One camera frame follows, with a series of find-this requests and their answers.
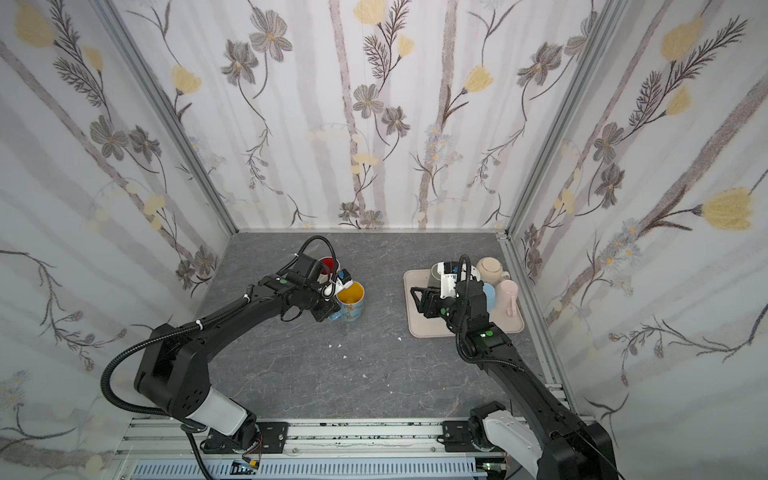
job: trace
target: gray marble tabletop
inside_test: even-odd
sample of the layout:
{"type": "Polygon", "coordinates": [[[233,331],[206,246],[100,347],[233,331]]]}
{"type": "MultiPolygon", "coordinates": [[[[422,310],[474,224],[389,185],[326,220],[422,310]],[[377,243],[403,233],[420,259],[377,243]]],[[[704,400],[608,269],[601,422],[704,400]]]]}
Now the gray marble tabletop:
{"type": "MultiPolygon", "coordinates": [[[[217,269],[201,314],[275,272],[311,233],[239,233],[217,269]]],[[[467,416],[491,400],[508,404],[500,386],[460,360],[452,337],[417,339],[408,330],[402,275],[467,253],[503,262],[493,233],[329,233],[343,268],[366,288],[355,322],[267,320],[231,343],[210,364],[210,380],[260,418],[467,416]]],[[[324,243],[307,250],[327,255],[324,243]]],[[[526,328],[510,335],[541,378],[526,328]]]]}

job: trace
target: light blue cup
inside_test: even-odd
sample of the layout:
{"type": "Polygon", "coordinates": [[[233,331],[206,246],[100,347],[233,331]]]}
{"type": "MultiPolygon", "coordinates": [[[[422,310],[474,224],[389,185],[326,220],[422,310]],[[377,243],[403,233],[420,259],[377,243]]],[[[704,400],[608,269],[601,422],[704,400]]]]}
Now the light blue cup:
{"type": "Polygon", "coordinates": [[[336,294],[341,310],[329,316],[331,320],[344,318],[347,322],[354,322],[362,315],[362,306],[366,297],[366,289],[357,282],[353,282],[350,288],[336,294]]]}
{"type": "Polygon", "coordinates": [[[482,291],[485,294],[485,309],[490,313],[493,310],[493,304],[496,303],[496,289],[483,283],[482,291]]]}

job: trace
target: blue mug handle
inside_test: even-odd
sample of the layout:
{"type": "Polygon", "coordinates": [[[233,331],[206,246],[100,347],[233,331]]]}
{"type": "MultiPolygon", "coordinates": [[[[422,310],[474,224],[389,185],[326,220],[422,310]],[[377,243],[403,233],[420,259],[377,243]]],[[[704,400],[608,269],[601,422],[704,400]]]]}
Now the blue mug handle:
{"type": "Polygon", "coordinates": [[[485,294],[485,309],[490,313],[496,303],[496,290],[488,283],[483,283],[482,291],[485,294]]]}

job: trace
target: beige tray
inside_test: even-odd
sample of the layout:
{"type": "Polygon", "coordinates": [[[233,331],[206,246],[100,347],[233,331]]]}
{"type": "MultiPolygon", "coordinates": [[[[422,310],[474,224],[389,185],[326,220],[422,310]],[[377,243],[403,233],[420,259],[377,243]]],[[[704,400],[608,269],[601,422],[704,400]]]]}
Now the beige tray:
{"type": "MultiPolygon", "coordinates": [[[[418,310],[411,297],[411,287],[426,287],[429,279],[429,269],[427,270],[408,270],[402,276],[406,285],[406,309],[408,311],[408,330],[411,335],[420,339],[435,338],[439,336],[453,336],[448,327],[445,326],[445,320],[440,317],[425,318],[418,310]]],[[[524,324],[522,318],[499,318],[492,319],[492,322],[502,329],[505,333],[519,333],[523,330],[524,324]]]]}

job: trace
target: floral wallpaper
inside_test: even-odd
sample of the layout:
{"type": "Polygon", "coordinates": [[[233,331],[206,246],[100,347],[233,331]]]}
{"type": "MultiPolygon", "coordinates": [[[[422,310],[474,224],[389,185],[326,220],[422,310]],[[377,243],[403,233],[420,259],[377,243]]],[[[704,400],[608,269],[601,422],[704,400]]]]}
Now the floral wallpaper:
{"type": "Polygon", "coordinates": [[[117,0],[239,228],[506,227],[579,0],[117,0]]]}
{"type": "Polygon", "coordinates": [[[100,478],[101,369],[194,315],[229,235],[87,2],[0,12],[0,476],[100,478]]]}
{"type": "Polygon", "coordinates": [[[627,478],[765,478],[768,5],[632,2],[513,232],[627,478]]]}

